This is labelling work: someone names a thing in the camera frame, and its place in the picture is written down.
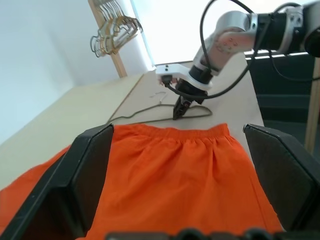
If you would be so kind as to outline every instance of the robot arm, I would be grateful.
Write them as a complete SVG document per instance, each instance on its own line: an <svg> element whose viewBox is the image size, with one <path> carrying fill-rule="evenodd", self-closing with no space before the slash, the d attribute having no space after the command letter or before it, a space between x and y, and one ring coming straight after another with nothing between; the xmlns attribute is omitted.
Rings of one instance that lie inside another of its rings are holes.
<svg viewBox="0 0 320 240"><path fill-rule="evenodd" d="M291 7L282 13L275 12L262 44L257 49L257 40L270 15L227 12L219 18L214 33L205 40L210 71L201 47L193 59L192 68L180 64L159 66L156 70L157 78L161 83L164 78L177 79L176 90L192 96L207 96L213 76L219 75L236 53L265 49L287 55L304 50L314 57L320 57L319 13L320 1ZM193 101L202 104L204 100L179 96L173 109L173 119L182 117Z"/></svg>

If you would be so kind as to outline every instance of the wooden stand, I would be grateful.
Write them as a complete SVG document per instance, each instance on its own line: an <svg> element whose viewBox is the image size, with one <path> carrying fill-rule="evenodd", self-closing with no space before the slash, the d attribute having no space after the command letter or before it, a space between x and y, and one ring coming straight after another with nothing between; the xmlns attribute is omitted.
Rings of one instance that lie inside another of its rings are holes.
<svg viewBox="0 0 320 240"><path fill-rule="evenodd" d="M94 4L94 1L93 0L88 0L88 2L89 2L89 5L90 5L90 8L92 10L93 16L94 16L94 18L96 20L96 23L98 25L98 28L101 28L105 23L105 19L104 19L103 15L97 10L97 8L96 8L96 6ZM112 58L113 64L114 64L114 66L116 68L116 71L119 74L119 77L123 78L123 77L128 76L127 72L126 72L126 69L125 69L125 66L124 66L124 63L122 62L119 53L111 54L110 56Z"/></svg>
<svg viewBox="0 0 320 240"><path fill-rule="evenodd" d="M314 61L313 77L320 76L320 58L316 58ZM311 86L310 102L308 119L306 123L304 147L310 153L313 154L316 142L316 133L318 127L320 110L320 80L313 81Z"/></svg>

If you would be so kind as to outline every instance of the orange shorts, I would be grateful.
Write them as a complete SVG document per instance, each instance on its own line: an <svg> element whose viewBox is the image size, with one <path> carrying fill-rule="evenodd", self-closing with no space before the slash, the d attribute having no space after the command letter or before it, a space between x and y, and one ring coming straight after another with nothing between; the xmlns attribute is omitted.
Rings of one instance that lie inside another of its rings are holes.
<svg viewBox="0 0 320 240"><path fill-rule="evenodd" d="M0 233L67 148L0 192ZM254 166L222 124L209 130L117 125L101 198L85 239L109 232L268 232L281 225Z"/></svg>

